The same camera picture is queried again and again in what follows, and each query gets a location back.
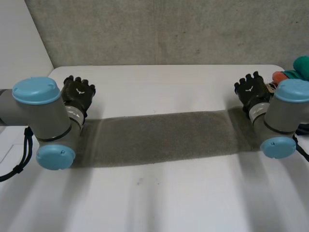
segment white table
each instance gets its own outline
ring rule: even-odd
[[[273,65],[79,66],[95,84],[89,118],[214,111],[240,105],[234,83]],[[22,154],[23,129],[0,134],[0,174]],[[300,141],[309,150],[308,141]],[[1,232],[261,232],[309,230],[309,166],[261,152],[150,165],[49,171],[33,158],[0,184]]]

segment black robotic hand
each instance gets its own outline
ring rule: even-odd
[[[64,104],[76,107],[86,118],[86,112],[96,93],[96,87],[94,85],[89,86],[88,80],[82,80],[80,77],[76,77],[74,80],[72,75],[67,77],[63,84],[64,87],[61,91],[61,97]]]
[[[251,74],[247,74],[246,79],[241,78],[234,86],[235,93],[243,103],[243,110],[246,113],[258,103],[269,102],[270,92],[257,71],[253,73],[253,78]]]

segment white wall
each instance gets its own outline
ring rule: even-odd
[[[23,0],[0,1],[0,89],[47,76],[53,65]]]

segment gray wall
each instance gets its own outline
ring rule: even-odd
[[[309,0],[26,0],[54,67],[276,64],[309,54]]]

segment gray fabric strip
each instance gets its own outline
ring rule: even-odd
[[[241,108],[87,120],[73,168],[196,159],[259,149]]]

